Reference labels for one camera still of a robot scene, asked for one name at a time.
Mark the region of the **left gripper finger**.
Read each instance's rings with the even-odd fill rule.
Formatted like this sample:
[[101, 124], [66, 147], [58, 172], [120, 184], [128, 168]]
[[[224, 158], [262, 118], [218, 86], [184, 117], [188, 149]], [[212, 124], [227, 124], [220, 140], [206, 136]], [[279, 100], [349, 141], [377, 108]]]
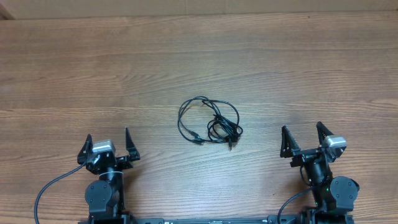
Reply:
[[88, 156], [92, 153], [92, 148], [93, 148], [93, 140], [91, 135], [87, 135], [85, 143], [82, 147], [82, 149], [80, 150], [80, 152], [77, 155], [77, 163], [78, 164], [84, 164], [87, 159]]
[[129, 129], [125, 128], [125, 137], [126, 137], [126, 150], [129, 153], [129, 160], [130, 161], [138, 161], [141, 159], [139, 151], [137, 150], [136, 146], [134, 145]]

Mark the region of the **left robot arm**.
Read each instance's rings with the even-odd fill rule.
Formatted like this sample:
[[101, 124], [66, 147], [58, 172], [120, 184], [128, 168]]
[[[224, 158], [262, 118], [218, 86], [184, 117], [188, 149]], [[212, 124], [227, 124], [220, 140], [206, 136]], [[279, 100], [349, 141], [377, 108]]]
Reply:
[[98, 176], [85, 190], [89, 206], [88, 223], [136, 223], [132, 213], [126, 210], [124, 171], [133, 168], [133, 162], [141, 157], [134, 145], [129, 129], [125, 129], [125, 156], [116, 156], [112, 140], [93, 142], [91, 135], [77, 155], [77, 163]]

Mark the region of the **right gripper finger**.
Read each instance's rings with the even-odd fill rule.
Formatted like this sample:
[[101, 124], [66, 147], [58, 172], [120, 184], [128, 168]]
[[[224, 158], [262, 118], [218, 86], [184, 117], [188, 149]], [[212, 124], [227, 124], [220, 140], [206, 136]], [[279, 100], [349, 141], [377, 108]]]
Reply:
[[300, 147], [291, 135], [287, 126], [282, 127], [282, 142], [280, 147], [280, 157], [294, 157], [300, 151]]
[[317, 122], [316, 127], [317, 127], [319, 144], [322, 144], [327, 136], [333, 135], [333, 133], [321, 121]]

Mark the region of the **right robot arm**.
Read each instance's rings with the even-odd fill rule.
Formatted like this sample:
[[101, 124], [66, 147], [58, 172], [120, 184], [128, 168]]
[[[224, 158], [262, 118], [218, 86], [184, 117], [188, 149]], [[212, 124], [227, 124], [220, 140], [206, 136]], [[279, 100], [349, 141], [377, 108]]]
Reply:
[[[302, 150], [287, 126], [281, 129], [280, 157], [291, 158], [290, 166], [298, 167], [308, 189], [289, 198], [279, 209], [277, 223], [353, 223], [349, 213], [360, 190], [359, 184], [348, 177], [333, 177], [330, 164], [347, 147], [346, 139], [333, 134], [322, 122], [317, 123], [318, 147]], [[283, 215], [284, 208], [295, 199], [311, 192], [314, 207], [305, 207], [299, 215]]]

